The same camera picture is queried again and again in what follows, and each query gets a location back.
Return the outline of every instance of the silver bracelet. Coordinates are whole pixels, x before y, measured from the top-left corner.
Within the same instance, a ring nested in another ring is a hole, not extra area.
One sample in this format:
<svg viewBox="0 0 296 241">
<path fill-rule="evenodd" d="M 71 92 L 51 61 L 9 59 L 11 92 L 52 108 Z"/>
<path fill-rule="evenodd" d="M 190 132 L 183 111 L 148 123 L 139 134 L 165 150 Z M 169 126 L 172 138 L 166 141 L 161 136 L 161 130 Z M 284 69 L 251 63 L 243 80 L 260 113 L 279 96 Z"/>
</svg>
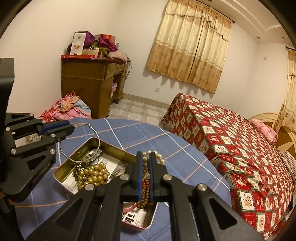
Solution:
<svg viewBox="0 0 296 241">
<path fill-rule="evenodd" d="M 89 158 L 87 158 L 87 159 L 85 159 L 85 160 L 75 161 L 75 160 L 71 159 L 70 157 L 66 156 L 66 154 L 63 152 L 63 150 L 62 150 L 62 148 L 61 148 L 61 142 L 62 142 L 62 141 L 60 141 L 60 142 L 59 142 L 59 148 L 60 148 L 62 154 L 63 154 L 67 159 L 69 159 L 70 161 L 72 161 L 72 162 L 74 162 L 74 163 L 84 163 L 84 162 L 92 161 L 92 160 L 94 159 L 94 156 L 98 153 L 98 151 L 99 151 L 99 149 L 100 149 L 100 138 L 99 138 L 99 135 L 98 135 L 97 131 L 96 131 L 94 128 L 92 128 L 90 124 L 77 123 L 77 124 L 74 124 L 73 126 L 74 126 L 75 128 L 76 128 L 76 127 L 79 127 L 79 126 L 87 126 L 87 127 L 89 127 L 90 129 L 92 129 L 92 130 L 94 131 L 94 133 L 96 134 L 98 140 L 99 140 L 98 148 L 95 150 L 95 153 L 94 153 L 91 157 L 89 157 Z"/>
</svg>

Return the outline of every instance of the ceiling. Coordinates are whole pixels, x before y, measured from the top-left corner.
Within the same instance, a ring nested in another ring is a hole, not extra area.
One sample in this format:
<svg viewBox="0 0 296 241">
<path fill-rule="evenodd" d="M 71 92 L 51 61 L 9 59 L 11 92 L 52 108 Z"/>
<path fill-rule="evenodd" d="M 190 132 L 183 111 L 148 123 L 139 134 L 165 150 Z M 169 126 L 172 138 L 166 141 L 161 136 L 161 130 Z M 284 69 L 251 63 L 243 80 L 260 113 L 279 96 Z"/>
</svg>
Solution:
<svg viewBox="0 0 296 241">
<path fill-rule="evenodd" d="M 258 0 L 199 0 L 212 6 L 243 28 L 258 43 L 293 46 L 275 16 Z"/>
</svg>

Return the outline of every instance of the pink pillow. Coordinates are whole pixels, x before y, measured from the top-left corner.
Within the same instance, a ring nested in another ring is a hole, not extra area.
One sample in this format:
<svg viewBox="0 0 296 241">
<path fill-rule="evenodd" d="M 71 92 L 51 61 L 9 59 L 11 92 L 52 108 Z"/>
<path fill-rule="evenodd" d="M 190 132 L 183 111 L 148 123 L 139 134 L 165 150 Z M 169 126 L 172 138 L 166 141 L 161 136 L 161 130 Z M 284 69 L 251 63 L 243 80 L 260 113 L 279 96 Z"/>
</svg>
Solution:
<svg viewBox="0 0 296 241">
<path fill-rule="evenodd" d="M 270 126 L 267 126 L 262 121 L 257 119 L 251 120 L 251 123 L 259 132 L 264 135 L 270 144 L 276 144 L 278 135 Z"/>
</svg>

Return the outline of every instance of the patchwork bedspread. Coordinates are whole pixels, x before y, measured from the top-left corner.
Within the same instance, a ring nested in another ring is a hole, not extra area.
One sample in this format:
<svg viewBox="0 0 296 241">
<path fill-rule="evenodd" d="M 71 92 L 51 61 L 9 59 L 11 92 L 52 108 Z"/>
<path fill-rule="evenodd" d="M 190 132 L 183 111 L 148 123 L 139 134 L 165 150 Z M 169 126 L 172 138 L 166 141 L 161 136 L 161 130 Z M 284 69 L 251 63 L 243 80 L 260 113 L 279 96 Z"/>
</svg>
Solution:
<svg viewBox="0 0 296 241">
<path fill-rule="evenodd" d="M 277 148 L 238 114 L 181 93 L 162 122 L 211 160 L 230 184 L 232 208 L 269 237 L 294 193 Z"/>
</svg>

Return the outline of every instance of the curtain rod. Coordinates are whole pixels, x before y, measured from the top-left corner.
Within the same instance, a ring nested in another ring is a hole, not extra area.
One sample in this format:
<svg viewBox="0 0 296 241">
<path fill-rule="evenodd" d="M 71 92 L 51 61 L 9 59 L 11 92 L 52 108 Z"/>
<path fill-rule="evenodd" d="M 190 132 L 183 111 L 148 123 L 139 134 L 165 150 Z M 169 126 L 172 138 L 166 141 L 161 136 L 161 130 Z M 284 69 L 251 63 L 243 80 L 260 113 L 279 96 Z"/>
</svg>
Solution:
<svg viewBox="0 0 296 241">
<path fill-rule="evenodd" d="M 295 49 L 291 49 L 291 48 L 289 48 L 288 46 L 286 46 L 286 49 L 290 49 L 290 50 L 294 50 L 294 51 L 296 51 Z"/>
<path fill-rule="evenodd" d="M 212 9 L 216 10 L 217 12 L 221 13 L 221 12 L 218 11 L 217 9 L 213 8 L 212 6 L 207 5 L 207 4 L 203 3 L 203 2 L 201 2 L 201 3 L 204 4 L 204 5 L 206 5 L 206 6 L 208 6 L 208 7 L 211 7 Z M 223 16 L 225 16 L 226 18 L 229 18 L 233 23 L 235 23 L 235 21 L 232 20 L 230 17 L 227 17 L 227 16 L 226 16 L 225 14 L 223 14 L 223 13 L 221 13 L 221 14 L 222 14 Z"/>
</svg>

